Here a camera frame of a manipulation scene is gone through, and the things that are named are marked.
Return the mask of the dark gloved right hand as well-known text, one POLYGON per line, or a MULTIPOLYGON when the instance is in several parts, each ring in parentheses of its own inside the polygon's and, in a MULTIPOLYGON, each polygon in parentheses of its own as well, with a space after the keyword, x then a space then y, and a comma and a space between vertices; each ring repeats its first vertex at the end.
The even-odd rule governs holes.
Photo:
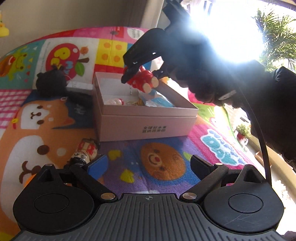
POLYGON ((197 100, 203 103, 212 103, 217 106, 224 104, 233 108, 243 107, 243 102, 230 77, 211 75, 205 71, 196 71, 185 76, 189 90, 197 100))

